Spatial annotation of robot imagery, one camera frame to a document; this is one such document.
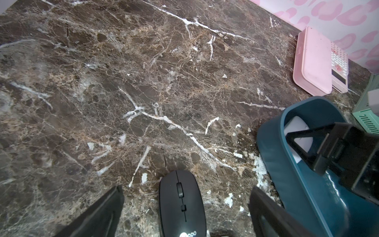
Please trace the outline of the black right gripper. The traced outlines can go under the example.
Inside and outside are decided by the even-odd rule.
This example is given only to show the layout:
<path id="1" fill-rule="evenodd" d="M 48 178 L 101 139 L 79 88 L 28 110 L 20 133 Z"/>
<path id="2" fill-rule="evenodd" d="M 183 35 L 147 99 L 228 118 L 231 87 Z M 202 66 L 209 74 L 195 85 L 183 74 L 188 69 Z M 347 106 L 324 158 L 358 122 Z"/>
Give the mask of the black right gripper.
<path id="1" fill-rule="evenodd" d="M 327 170 L 339 177 L 350 192 L 379 203 L 379 136 L 353 124 L 336 122 L 308 130 L 289 132 L 287 144 L 312 170 Z"/>

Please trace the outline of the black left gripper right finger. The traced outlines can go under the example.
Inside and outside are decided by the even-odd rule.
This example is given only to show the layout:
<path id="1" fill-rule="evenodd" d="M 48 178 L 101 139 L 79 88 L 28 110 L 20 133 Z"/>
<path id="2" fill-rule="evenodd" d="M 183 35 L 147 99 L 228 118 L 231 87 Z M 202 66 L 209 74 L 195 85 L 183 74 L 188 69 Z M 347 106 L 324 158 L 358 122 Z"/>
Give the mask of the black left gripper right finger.
<path id="1" fill-rule="evenodd" d="M 249 211 L 257 237 L 314 236 L 258 187 L 251 191 Z"/>

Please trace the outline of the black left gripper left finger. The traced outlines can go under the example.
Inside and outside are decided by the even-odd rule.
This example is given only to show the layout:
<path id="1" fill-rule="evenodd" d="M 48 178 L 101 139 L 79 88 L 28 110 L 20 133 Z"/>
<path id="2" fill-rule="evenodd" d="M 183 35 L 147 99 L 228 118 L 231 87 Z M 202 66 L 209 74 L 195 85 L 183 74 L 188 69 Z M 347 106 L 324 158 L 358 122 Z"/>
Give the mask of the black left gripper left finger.
<path id="1" fill-rule="evenodd" d="M 124 204 L 122 186 L 114 186 L 57 237 L 114 237 Z"/>

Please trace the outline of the teal storage box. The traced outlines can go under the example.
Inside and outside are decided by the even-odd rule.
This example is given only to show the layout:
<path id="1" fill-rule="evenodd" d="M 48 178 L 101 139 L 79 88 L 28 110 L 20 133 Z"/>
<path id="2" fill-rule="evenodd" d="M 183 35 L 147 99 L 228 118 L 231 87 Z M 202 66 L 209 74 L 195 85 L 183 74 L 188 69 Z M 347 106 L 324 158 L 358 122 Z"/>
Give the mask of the teal storage box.
<path id="1" fill-rule="evenodd" d="M 333 172 L 320 176 L 294 160 L 284 133 L 294 117 L 309 128 L 345 121 L 331 101 L 315 96 L 289 106 L 260 126 L 258 149 L 285 210 L 317 237 L 378 236 L 377 205 L 340 185 Z"/>

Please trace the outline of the black mouse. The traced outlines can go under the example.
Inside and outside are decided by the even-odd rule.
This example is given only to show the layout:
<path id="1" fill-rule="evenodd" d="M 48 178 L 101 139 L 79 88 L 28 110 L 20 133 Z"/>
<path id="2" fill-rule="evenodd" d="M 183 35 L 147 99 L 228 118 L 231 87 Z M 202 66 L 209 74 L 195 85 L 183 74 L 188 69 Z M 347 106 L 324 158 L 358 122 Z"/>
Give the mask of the black mouse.
<path id="1" fill-rule="evenodd" d="M 195 176 L 174 170 L 159 183 L 159 224 L 162 237 L 205 237 L 206 216 Z"/>

